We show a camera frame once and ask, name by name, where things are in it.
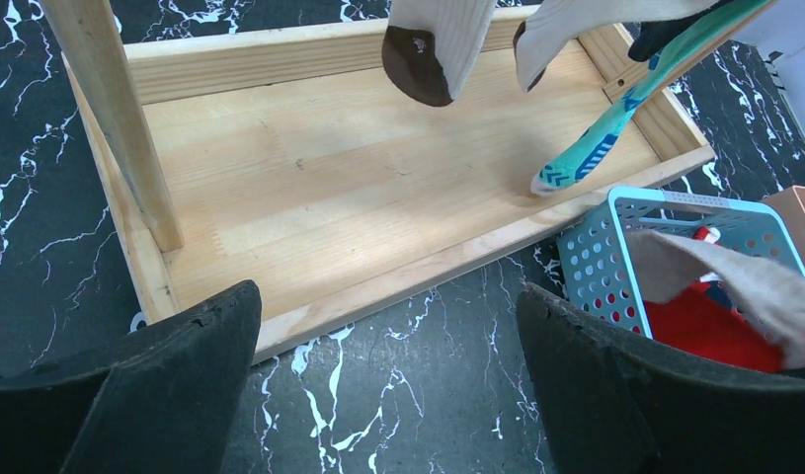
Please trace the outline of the mint green patterned sock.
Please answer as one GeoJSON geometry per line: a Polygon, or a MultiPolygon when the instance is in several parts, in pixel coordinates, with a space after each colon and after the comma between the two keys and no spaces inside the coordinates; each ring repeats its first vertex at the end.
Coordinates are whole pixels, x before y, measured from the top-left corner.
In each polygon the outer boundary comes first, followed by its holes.
{"type": "Polygon", "coordinates": [[[709,42],[750,18],[762,1],[732,1],[705,15],[671,40],[647,64],[646,76],[630,86],[564,152],[544,165],[532,178],[530,190],[538,196],[570,188],[595,171],[612,149],[637,109],[682,63],[709,42]]]}

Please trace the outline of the dark navy sock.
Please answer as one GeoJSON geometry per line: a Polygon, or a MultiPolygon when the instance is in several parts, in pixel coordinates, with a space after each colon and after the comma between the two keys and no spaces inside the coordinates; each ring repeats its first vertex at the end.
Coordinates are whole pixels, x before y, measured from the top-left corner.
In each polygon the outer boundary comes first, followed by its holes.
{"type": "Polygon", "coordinates": [[[681,19],[642,22],[638,36],[628,49],[628,57],[635,62],[649,60],[696,21],[730,3],[732,3],[732,0],[720,0],[701,12],[681,19]]]}

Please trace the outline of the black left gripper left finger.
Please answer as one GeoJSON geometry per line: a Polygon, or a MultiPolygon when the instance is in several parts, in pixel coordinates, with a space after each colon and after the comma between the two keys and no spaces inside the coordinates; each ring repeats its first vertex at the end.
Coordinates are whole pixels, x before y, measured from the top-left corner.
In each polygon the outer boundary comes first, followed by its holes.
{"type": "Polygon", "coordinates": [[[262,297],[242,280],[88,351],[0,376],[0,473],[216,473],[262,297]]]}

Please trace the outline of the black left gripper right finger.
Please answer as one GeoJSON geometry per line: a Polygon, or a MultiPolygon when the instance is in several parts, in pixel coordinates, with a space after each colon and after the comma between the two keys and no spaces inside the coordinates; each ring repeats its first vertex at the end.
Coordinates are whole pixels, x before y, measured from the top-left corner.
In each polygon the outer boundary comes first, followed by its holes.
{"type": "Polygon", "coordinates": [[[805,473],[805,378],[722,364],[527,284],[516,317],[561,473],[805,473]]]}

